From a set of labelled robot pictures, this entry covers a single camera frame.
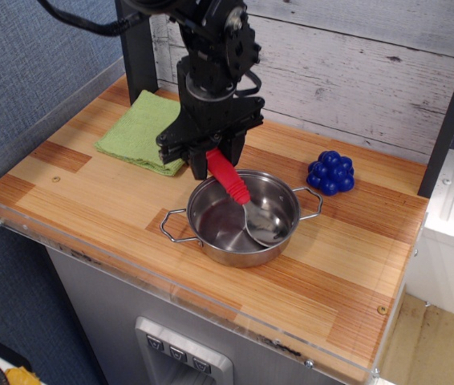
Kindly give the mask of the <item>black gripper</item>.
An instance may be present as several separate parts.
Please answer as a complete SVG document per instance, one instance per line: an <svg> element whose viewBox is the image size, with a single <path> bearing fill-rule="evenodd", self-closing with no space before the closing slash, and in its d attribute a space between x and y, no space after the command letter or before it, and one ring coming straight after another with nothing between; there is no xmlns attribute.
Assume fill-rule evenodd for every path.
<svg viewBox="0 0 454 385"><path fill-rule="evenodd" d="M248 130L262 124L265 101L260 96L223 100L198 99L181 87L180 112L156 138L163 163L182 159L189 163L196 180L208 177L208 150L218 147L232 166L237 166Z"/></svg>

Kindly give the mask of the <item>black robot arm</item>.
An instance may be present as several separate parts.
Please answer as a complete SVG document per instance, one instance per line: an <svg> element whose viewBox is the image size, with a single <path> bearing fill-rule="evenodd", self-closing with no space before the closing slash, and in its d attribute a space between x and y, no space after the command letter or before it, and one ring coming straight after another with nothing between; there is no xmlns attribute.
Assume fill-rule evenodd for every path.
<svg viewBox="0 0 454 385"><path fill-rule="evenodd" d="M156 138L160 159L182 159L197 180L206 153L219 148L236 165L248 130L263 122L265 101L252 72L261 47L243 1L130 1L147 16L166 14L180 27L187 54L176 65L180 112Z"/></svg>

